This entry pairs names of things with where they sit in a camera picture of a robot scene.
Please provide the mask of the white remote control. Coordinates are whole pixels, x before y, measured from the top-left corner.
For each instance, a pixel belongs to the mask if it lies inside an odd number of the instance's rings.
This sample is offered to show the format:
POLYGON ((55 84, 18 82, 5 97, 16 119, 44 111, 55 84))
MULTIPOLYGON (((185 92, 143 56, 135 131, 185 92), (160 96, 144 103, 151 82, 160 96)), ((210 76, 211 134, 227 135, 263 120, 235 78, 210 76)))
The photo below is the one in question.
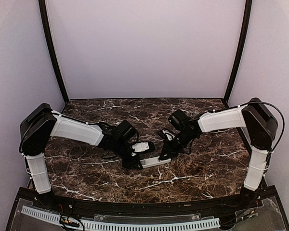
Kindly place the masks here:
POLYGON ((171 159, 166 159, 166 160, 160 160, 158 156, 148 158, 148 159, 143 159, 140 161, 141 165, 143 168, 149 168, 149 167, 155 167, 163 164, 167 164, 171 161, 171 159))

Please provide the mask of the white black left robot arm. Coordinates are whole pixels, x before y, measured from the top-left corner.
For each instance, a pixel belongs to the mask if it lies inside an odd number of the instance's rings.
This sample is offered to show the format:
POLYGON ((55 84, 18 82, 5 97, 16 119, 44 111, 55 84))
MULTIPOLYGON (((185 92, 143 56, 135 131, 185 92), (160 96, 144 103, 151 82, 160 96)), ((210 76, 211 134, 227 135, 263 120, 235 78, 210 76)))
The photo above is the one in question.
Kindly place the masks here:
POLYGON ((26 160, 40 203, 48 210, 58 206, 58 198, 50 193, 52 186, 46 164, 50 145, 58 147, 61 141, 67 147, 79 144, 102 149, 113 153, 127 169, 142 169, 139 155, 150 147, 139 140, 138 131, 127 120, 117 125, 85 122, 53 110, 47 103, 40 104, 20 123, 19 132, 19 153, 26 160))

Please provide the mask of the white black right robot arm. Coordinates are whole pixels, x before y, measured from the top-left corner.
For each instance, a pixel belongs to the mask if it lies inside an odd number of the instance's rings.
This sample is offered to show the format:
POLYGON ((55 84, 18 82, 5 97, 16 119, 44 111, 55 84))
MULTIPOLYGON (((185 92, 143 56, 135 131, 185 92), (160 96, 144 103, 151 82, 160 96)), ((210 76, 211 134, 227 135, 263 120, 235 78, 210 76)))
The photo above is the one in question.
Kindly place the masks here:
POLYGON ((274 105, 253 98, 247 103, 203 113, 178 109, 171 113, 162 138, 160 160, 198 160, 204 173, 216 167, 216 179, 246 189, 236 205, 246 209, 269 169, 284 133, 284 118, 274 105))

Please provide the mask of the black front frame rail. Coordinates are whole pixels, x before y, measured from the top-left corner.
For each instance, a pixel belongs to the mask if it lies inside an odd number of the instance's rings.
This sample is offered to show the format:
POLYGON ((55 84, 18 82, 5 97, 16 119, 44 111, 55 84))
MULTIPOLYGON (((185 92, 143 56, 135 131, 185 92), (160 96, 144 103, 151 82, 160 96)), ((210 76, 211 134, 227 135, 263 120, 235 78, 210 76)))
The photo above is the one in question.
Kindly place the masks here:
POLYGON ((126 216, 163 216, 163 215, 227 215, 250 207, 253 202, 246 196, 234 195, 217 199, 179 203, 128 204, 109 203, 90 200, 72 199, 51 195, 43 198, 46 205, 58 208, 69 215, 93 217, 101 215, 126 216))

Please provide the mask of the black right corner frame post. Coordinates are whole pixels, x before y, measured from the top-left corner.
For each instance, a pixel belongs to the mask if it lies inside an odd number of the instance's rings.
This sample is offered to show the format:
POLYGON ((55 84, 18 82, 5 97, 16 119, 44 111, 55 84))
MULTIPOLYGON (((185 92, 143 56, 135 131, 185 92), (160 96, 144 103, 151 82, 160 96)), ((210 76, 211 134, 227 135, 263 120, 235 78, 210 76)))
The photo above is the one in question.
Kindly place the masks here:
POLYGON ((237 77, 237 73, 239 70, 244 46, 245 46, 245 41, 246 41, 246 36, 248 32, 248 27, 249 27, 249 22, 250 22, 250 14, 251 14, 251 9, 252 9, 252 0, 246 0, 245 1, 245 7, 244 7, 244 13, 243 13, 243 19, 242 19, 242 25, 241 25, 241 30, 240 30, 240 35, 239 35, 239 40, 238 40, 238 45, 236 49, 236 55, 234 58, 234 63, 233 67, 231 70, 231 74, 229 77, 229 81, 226 87, 226 91, 223 97, 223 103, 228 104, 235 81, 237 77))

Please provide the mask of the black corner frame post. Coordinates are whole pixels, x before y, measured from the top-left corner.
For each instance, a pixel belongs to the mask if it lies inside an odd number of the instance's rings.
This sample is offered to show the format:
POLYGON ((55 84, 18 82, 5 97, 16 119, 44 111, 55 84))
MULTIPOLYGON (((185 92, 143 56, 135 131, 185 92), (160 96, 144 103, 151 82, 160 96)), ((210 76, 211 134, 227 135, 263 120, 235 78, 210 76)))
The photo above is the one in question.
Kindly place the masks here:
POLYGON ((63 101, 65 104, 67 104, 69 102, 69 97, 68 97, 68 93, 64 84, 62 74, 61 74, 59 63, 57 60, 57 55, 56 55, 51 28, 50 28, 50 22, 49 22, 48 13, 47 13, 46 1, 38 0, 38 3, 39 3, 39 11, 40 11, 40 17, 42 21, 44 36, 45 36, 45 40, 46 40, 46 44, 48 48, 48 53, 51 59, 53 71, 55 74, 55 78, 56 78, 61 96, 63 98, 63 101))
POLYGON ((242 25, 241 25, 241 30, 240 30, 240 35, 239 35, 239 40, 238 40, 238 45, 236 49, 236 55, 234 58, 234 63, 233 67, 231 70, 231 74, 229 77, 229 81, 226 87, 226 91, 223 97, 223 103, 228 104, 235 81, 237 77, 237 73, 239 70, 244 46, 245 46, 245 41, 246 41, 246 36, 248 32, 248 27, 249 27, 249 22, 250 22, 250 14, 251 14, 251 9, 252 9, 252 0, 246 0, 245 1, 245 7, 244 7, 244 13, 243 13, 243 19, 242 19, 242 25))

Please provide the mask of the black left corner frame post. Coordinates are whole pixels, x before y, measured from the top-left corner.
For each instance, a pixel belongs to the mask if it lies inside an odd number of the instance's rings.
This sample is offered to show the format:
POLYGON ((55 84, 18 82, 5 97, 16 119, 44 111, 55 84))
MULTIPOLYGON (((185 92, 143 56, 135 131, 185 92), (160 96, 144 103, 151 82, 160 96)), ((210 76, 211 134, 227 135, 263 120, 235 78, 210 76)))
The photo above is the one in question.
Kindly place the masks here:
POLYGON ((46 1, 38 0, 38 3, 39 3, 39 11, 40 11, 40 17, 42 21, 44 36, 45 36, 45 40, 46 40, 46 44, 48 48, 48 53, 51 59, 53 71, 55 74, 55 78, 56 78, 61 96, 63 98, 63 101, 65 104, 67 104, 69 102, 69 97, 68 97, 68 93, 64 84, 62 74, 61 74, 59 63, 57 60, 57 55, 56 55, 51 28, 50 28, 50 22, 49 22, 48 13, 47 13, 46 1))

